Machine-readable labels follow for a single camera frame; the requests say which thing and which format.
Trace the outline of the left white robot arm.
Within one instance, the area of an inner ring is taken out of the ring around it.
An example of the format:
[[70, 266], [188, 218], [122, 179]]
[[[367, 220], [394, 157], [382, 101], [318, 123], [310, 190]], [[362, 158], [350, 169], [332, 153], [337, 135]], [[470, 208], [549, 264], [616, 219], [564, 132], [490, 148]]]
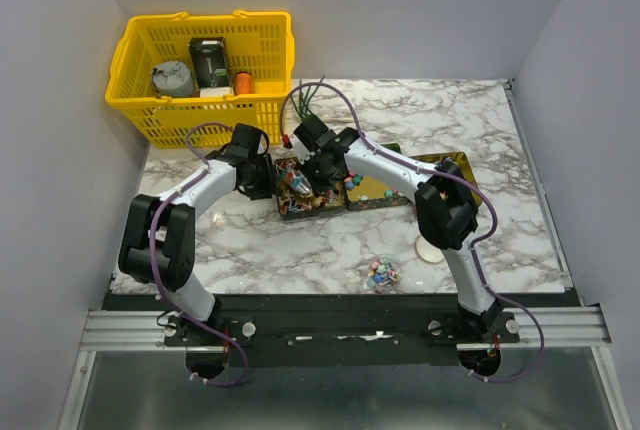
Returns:
[[276, 189], [269, 137], [257, 127], [239, 123], [220, 149], [198, 152], [191, 138], [217, 125], [201, 124], [187, 133], [186, 145], [200, 160], [193, 174], [157, 196], [139, 194], [132, 200], [118, 256], [122, 273], [154, 284], [177, 311], [191, 316], [187, 332], [201, 345], [220, 337], [222, 322], [213, 314], [216, 297], [193, 273], [196, 221], [230, 193], [261, 200]]

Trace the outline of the silver metal scoop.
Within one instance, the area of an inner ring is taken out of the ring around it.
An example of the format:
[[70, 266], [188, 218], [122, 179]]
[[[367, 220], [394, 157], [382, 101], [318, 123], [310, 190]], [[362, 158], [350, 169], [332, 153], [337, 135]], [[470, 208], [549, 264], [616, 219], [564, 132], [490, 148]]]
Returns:
[[309, 199], [314, 197], [314, 190], [309, 180], [304, 174], [295, 168], [289, 168], [284, 172], [282, 180], [285, 184], [301, 198]]

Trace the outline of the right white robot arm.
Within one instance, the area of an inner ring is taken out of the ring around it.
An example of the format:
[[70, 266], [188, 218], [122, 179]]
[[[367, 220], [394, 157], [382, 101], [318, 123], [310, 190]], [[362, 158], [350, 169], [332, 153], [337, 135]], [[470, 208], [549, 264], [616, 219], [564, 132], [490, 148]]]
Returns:
[[452, 161], [433, 165], [417, 161], [374, 143], [363, 133], [346, 128], [339, 133], [319, 118], [302, 121], [284, 146], [294, 151], [302, 173], [316, 191], [324, 190], [353, 172], [399, 191], [417, 211], [421, 236], [442, 251], [457, 288], [460, 329], [480, 342], [496, 330], [502, 305], [486, 279], [475, 249], [478, 189], [463, 178]]

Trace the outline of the tin of rainbow lollipops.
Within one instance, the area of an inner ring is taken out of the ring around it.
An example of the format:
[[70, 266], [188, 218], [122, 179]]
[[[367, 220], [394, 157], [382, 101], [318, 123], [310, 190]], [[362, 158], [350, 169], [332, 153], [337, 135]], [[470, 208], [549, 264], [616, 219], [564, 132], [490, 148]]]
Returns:
[[[413, 158], [421, 163], [434, 165], [438, 171], [448, 171], [453, 165], [455, 165], [457, 167], [455, 170], [456, 176], [465, 179], [474, 186], [478, 186], [469, 160], [466, 154], [462, 151], [421, 154], [414, 155]], [[472, 207], [475, 211], [478, 211], [479, 207], [482, 205], [482, 199], [466, 187], [440, 177], [436, 177], [435, 184], [438, 185], [441, 200], [448, 207], [456, 208], [462, 205], [458, 197], [451, 200], [451, 197], [454, 195], [453, 189], [455, 187], [458, 187], [461, 190], [463, 197], [470, 197], [472, 199]]]

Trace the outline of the round jar lid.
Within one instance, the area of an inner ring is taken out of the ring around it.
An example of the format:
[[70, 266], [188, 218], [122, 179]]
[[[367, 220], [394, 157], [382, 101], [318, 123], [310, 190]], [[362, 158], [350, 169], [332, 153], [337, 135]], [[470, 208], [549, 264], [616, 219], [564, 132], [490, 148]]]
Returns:
[[445, 259], [443, 252], [422, 236], [417, 237], [415, 250], [421, 260], [430, 264], [438, 264]]

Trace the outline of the tin of dark lollipops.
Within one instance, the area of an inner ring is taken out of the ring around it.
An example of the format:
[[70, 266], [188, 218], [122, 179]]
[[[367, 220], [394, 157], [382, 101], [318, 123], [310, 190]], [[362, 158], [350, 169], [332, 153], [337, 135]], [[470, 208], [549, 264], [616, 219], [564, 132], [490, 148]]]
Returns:
[[346, 210], [346, 191], [342, 183], [317, 193], [299, 170], [295, 157], [277, 159], [274, 165], [278, 183], [276, 204], [284, 222], [328, 217]]

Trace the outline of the clear glass jar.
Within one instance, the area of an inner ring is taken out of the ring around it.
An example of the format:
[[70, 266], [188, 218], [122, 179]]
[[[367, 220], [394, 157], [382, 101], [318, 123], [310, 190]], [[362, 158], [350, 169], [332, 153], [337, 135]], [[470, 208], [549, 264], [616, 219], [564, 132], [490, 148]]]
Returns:
[[391, 255], [377, 255], [369, 263], [365, 287], [377, 294], [390, 293], [401, 279], [400, 262]]

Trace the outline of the tin of star candies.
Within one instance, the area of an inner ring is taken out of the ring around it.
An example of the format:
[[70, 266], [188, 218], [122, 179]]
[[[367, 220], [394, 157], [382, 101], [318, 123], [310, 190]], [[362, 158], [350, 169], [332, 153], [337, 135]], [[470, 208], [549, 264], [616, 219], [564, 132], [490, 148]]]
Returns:
[[405, 206], [410, 201], [396, 189], [361, 173], [349, 172], [343, 181], [348, 211], [365, 211]]

